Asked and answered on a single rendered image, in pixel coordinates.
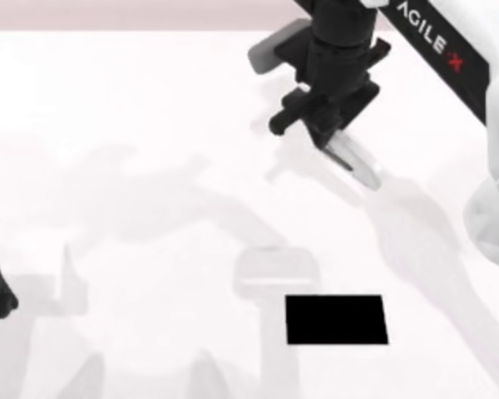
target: red logo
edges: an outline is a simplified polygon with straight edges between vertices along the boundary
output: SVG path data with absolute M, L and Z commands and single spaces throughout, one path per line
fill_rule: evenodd
M 447 55 L 449 56 L 449 61 L 447 61 L 448 64 L 455 70 L 456 73 L 460 73 L 464 60 L 462 60 L 455 52 L 450 52 Z

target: red letter x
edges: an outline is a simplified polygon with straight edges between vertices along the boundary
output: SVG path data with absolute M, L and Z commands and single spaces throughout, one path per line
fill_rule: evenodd
M 462 60 L 455 52 L 449 53 L 448 55 L 451 57 L 451 59 L 449 60 L 449 65 L 453 67 L 456 73 L 459 73 L 464 60 Z

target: robotic arm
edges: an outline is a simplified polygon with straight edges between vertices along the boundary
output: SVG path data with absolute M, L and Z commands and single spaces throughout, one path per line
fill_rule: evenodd
M 302 121 L 314 144 L 372 190 L 381 185 L 374 160 L 342 131 L 377 96 L 369 68 L 390 45 L 374 47 L 378 11 L 407 39 L 487 129 L 490 178 L 470 199 L 470 238 L 499 264 L 499 0 L 295 0 L 311 20 L 298 20 L 249 51 L 257 73 L 286 62 L 297 88 L 270 120 L 276 135 Z

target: black rectangle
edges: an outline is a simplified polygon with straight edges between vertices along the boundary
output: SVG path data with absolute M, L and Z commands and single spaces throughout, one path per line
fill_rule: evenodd
M 388 6 L 379 9 L 473 114 L 486 124 L 486 93 L 490 85 L 488 61 L 428 0 L 390 0 Z M 445 43 L 439 52 L 433 45 L 437 39 Z M 462 69 L 456 71 L 452 67 L 452 57 L 462 61 Z
M 287 295 L 289 345 L 388 345 L 380 295 Z

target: white surface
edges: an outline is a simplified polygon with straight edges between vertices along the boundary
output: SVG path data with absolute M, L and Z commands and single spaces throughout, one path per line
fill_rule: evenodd
M 481 125 L 384 34 L 383 91 L 348 132 L 397 177 L 367 195 L 300 126 L 266 131 L 293 82 L 254 76 L 265 34 L 0 33 L 0 264 L 21 301 L 0 322 L 0 397 L 78 397 L 92 355 L 90 397 L 183 398 L 204 350 L 230 397 L 257 397 L 272 332 L 234 270 L 273 245 L 310 252 L 326 293 L 385 300 L 391 345 L 300 348 L 299 397 L 499 398 L 499 268 L 462 225 L 487 174 Z M 18 276 L 59 282 L 65 243 L 88 311 L 47 317 Z

